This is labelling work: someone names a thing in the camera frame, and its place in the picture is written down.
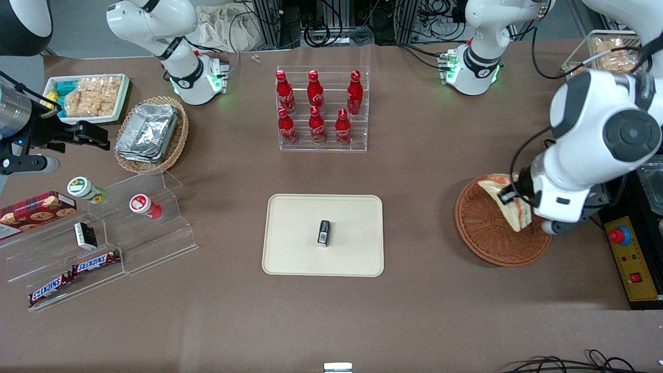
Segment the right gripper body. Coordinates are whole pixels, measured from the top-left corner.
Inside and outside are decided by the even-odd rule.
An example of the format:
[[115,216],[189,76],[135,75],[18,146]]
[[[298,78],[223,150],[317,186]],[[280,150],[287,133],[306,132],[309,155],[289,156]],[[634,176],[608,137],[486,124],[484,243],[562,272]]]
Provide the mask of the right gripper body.
[[2,86],[1,137],[2,145],[14,142],[30,147],[45,147],[50,142],[66,142],[69,125],[62,123],[51,109],[17,92],[9,85]]

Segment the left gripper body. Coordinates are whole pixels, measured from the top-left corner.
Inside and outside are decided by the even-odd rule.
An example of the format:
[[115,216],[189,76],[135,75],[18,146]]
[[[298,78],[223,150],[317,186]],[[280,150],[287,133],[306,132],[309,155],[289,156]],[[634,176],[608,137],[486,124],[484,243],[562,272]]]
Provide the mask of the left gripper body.
[[571,156],[541,153],[520,172],[518,190],[533,202],[534,213],[547,220],[577,223],[583,219],[597,171]]

